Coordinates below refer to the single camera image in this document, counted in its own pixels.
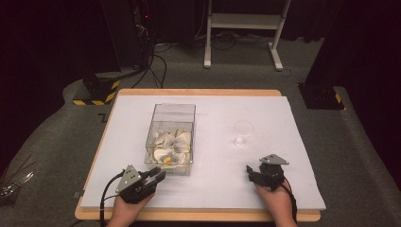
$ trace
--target white metal frame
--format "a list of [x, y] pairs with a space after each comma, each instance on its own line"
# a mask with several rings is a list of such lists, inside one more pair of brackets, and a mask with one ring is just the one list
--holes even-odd
[[269, 43], [269, 51], [274, 61], [277, 71], [283, 70], [283, 64], [277, 53], [277, 45], [287, 18], [289, 4], [291, 0], [285, 0], [283, 11], [280, 15], [259, 15], [259, 14], [232, 14], [232, 13], [213, 13], [212, 0], [209, 0], [207, 17], [206, 46], [204, 52], [204, 67], [212, 66], [211, 34], [212, 27], [225, 28], [249, 28], [249, 29], [275, 29], [273, 43]]

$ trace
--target hand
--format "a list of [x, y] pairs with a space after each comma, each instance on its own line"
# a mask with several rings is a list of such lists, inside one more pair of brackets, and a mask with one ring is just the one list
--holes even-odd
[[136, 220], [142, 208], [154, 197], [154, 193], [138, 204], [125, 203], [121, 197], [114, 200], [113, 214], [108, 227], [128, 227]]
[[[283, 185], [289, 189], [287, 180], [284, 181]], [[268, 191], [260, 184], [254, 183], [254, 186], [256, 187], [259, 195], [262, 197], [263, 202], [266, 204], [268, 211], [272, 215], [277, 227], [297, 226], [292, 218], [291, 199], [289, 198], [287, 191], [282, 186], [277, 187], [277, 189], [272, 192]]]

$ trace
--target transparent box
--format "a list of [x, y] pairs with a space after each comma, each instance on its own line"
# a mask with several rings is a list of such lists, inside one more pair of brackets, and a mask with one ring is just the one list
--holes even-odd
[[193, 104], [156, 104], [146, 143], [145, 164], [167, 174], [189, 175], [194, 162]]

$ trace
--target gray floor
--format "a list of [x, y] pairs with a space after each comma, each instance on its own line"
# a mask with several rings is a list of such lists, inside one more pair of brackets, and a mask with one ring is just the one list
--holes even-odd
[[[277, 72], [266, 43], [236, 44], [212, 50], [212, 67], [204, 69], [203, 48], [158, 46], [167, 63], [165, 88], [278, 89], [287, 96], [316, 174], [327, 210], [318, 222], [300, 226], [401, 226], [401, 197], [365, 134], [344, 88], [335, 87], [346, 110], [320, 111], [305, 107], [297, 83], [304, 82], [322, 42], [281, 41], [278, 51], [285, 70]], [[219, 48], [228, 46], [214, 42]], [[163, 63], [152, 65], [157, 76]], [[119, 89], [131, 87], [139, 76], [123, 79]], [[70, 226], [75, 223], [76, 192], [84, 186], [106, 124], [99, 114], [110, 106], [75, 106], [72, 97], [81, 81], [64, 90], [65, 105], [35, 130], [12, 161], [9, 174], [35, 176], [23, 185], [14, 205], [0, 207], [0, 226]], [[155, 88], [151, 74], [136, 86]], [[154, 223], [138, 226], [266, 226], [266, 223]], [[84, 221], [77, 226], [98, 226]]]

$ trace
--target black wire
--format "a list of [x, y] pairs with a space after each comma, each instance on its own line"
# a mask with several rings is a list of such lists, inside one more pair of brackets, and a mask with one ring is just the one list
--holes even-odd
[[83, 220], [77, 220], [77, 221], [74, 222], [72, 225], [70, 225], [70, 227], [74, 227], [74, 226], [80, 224], [81, 222], [83, 222]]
[[220, 48], [220, 47], [217, 47], [216, 45], [210, 44], [212, 47], [214, 47], [217, 50], [228, 50], [228, 49], [233, 48], [236, 44], [236, 38], [233, 36], [233, 34], [219, 36], [218, 40], [221, 41], [222, 43], [230, 42], [232, 44], [226, 48]]
[[289, 199], [291, 200], [291, 206], [292, 206], [292, 218], [294, 219], [295, 223], [297, 223], [297, 212], [298, 212], [297, 201], [295, 200], [295, 197], [292, 194], [291, 184], [289, 184], [289, 181], [287, 180], [286, 177], [284, 179], [287, 181], [289, 189], [283, 183], [281, 184], [281, 186], [287, 191], [289, 195]]
[[150, 66], [152, 65], [152, 63], [153, 63], [153, 54], [151, 55], [150, 63], [148, 65], [147, 70], [145, 70], [144, 74], [142, 74], [142, 77], [138, 81], [136, 81], [136, 83], [133, 84], [131, 88], [134, 88], [136, 85], [138, 85], [139, 82], [141, 82], [141, 80], [144, 78], [144, 76], [147, 74], [148, 70], [150, 69]]
[[104, 199], [105, 201], [106, 200], [108, 200], [108, 199], [111, 199], [111, 198], [113, 198], [113, 197], [117, 197], [118, 195], [113, 195], [113, 196], [110, 196], [110, 197], [108, 197], [108, 198], [106, 198], [106, 199]]
[[155, 51], [155, 53], [163, 53], [163, 52], [166, 52], [167, 50], [169, 50], [169, 49], [171, 49], [171, 47], [173, 46], [173, 44], [171, 43], [171, 42], [169, 42], [168, 43], [169, 44], [169, 46], [168, 46], [168, 48], [167, 49], [165, 49], [165, 50], [159, 50], [159, 51]]
[[160, 56], [158, 56], [158, 55], [153, 55], [154, 57], [156, 57], [156, 58], [159, 58], [160, 60], [162, 60], [163, 61], [163, 63], [165, 64], [165, 71], [164, 71], [164, 73], [163, 73], [163, 77], [162, 77], [162, 82], [160, 82], [160, 88], [164, 88], [164, 83], [165, 83], [165, 78], [166, 78], [166, 71], [167, 71], [167, 64], [166, 64], [166, 61], [162, 58], [162, 57], [160, 57]]
[[204, 48], [206, 45], [205, 38], [198, 39], [194, 42], [194, 48], [201, 49]]
[[115, 181], [115, 179], [120, 178], [124, 175], [125, 170], [123, 169], [123, 171], [117, 175], [115, 175], [106, 185], [106, 187], [104, 188], [103, 191], [103, 195], [101, 196], [101, 200], [100, 200], [100, 209], [99, 209], [99, 213], [100, 213], [100, 226], [104, 227], [106, 222], [104, 221], [104, 201], [106, 199], [104, 199], [106, 197], [106, 193], [107, 193], [107, 189], [109, 189], [110, 184], [112, 184], [112, 182]]
[[153, 72], [153, 70], [150, 68], [149, 69], [151, 74], [153, 75], [153, 80], [154, 80], [154, 84], [156, 85], [156, 88], [159, 88], [159, 86], [157, 85], [157, 82], [161, 83], [159, 78], [156, 76], [156, 74]]
[[237, 40], [237, 43], [238, 44], [263, 44], [263, 43], [268, 43], [272, 39], [272, 37], [269, 37], [267, 40], [260, 41], [260, 40], [262, 40], [262, 38], [264, 38], [264, 37], [260, 36], [255, 41], [240, 41], [240, 40]]

